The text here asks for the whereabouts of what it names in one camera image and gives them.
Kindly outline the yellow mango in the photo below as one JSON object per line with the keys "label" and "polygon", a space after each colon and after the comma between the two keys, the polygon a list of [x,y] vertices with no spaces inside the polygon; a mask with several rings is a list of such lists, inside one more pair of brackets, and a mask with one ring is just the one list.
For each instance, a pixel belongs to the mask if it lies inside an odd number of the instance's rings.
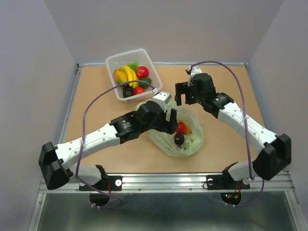
{"label": "yellow mango", "polygon": [[114,76],[118,84],[124,84],[128,81],[128,76],[124,70],[116,69]]}

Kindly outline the green avocado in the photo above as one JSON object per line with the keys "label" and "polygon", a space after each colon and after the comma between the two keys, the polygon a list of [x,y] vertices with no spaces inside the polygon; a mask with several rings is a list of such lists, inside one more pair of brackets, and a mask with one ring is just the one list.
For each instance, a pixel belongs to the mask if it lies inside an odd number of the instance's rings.
{"label": "green avocado", "polygon": [[140,79],[140,82],[138,85],[142,87],[143,89],[147,89],[152,84],[152,80],[149,77],[144,77]]}

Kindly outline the red strawberry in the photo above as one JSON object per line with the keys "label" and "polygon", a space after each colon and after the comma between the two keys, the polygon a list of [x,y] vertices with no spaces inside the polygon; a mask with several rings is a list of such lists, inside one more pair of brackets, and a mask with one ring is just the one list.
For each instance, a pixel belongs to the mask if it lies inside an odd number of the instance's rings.
{"label": "red strawberry", "polygon": [[133,90],[134,95],[138,95],[138,94],[142,94],[145,93],[145,90],[143,87],[137,86],[134,90]]}

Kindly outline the dark purple mangosteen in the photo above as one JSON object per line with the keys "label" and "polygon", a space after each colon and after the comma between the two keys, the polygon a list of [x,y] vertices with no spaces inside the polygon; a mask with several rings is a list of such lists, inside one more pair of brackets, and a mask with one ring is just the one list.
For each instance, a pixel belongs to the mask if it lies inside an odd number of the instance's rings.
{"label": "dark purple mangosteen", "polygon": [[182,133],[177,133],[175,134],[174,136],[174,143],[179,147],[181,148],[182,145],[184,144],[185,142],[185,137]]}

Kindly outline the red-orange peach fruit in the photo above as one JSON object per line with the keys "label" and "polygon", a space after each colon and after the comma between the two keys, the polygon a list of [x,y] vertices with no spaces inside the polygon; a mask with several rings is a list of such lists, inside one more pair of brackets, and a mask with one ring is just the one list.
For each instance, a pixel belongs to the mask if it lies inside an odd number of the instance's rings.
{"label": "red-orange peach fruit", "polygon": [[189,127],[182,121],[178,122],[178,127],[176,128],[177,133],[181,133],[184,135],[190,134],[191,130]]}

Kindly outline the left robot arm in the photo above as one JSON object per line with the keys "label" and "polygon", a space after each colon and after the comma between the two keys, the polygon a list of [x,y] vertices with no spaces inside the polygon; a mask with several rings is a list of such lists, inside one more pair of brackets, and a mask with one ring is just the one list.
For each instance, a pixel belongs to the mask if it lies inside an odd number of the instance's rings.
{"label": "left robot arm", "polygon": [[164,110],[157,102],[147,101],[138,110],[115,118],[79,139],[57,145],[45,143],[40,151],[38,165],[47,189],[55,190],[69,182],[74,175],[72,166],[80,168],[82,158],[137,139],[152,129],[173,134],[177,127],[177,110]]}

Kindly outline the light green plastic bag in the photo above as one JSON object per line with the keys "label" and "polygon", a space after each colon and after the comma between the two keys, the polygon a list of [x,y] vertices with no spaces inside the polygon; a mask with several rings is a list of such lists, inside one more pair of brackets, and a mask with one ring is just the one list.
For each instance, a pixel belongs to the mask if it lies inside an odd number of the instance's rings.
{"label": "light green plastic bag", "polygon": [[171,109],[177,110],[177,121],[185,123],[190,130],[189,134],[184,135],[183,144],[175,144],[175,134],[170,135],[153,129],[148,131],[147,134],[150,140],[168,156],[178,158],[192,156],[202,147],[205,141],[202,126],[194,112],[183,106],[176,106],[174,100],[171,100],[167,105],[167,116],[170,116]]}

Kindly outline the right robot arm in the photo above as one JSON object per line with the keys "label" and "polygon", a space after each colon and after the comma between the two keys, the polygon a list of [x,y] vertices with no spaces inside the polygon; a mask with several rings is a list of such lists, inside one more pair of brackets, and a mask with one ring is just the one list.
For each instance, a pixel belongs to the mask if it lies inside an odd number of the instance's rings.
{"label": "right robot arm", "polygon": [[221,182],[225,187],[232,188],[240,180],[250,177],[271,180],[291,164],[291,138],[267,130],[245,114],[230,96],[216,92],[212,77],[207,73],[194,74],[189,81],[177,83],[175,91],[178,106],[184,95],[186,104],[201,105],[206,112],[243,136],[258,153],[255,160],[234,163],[224,169]]}

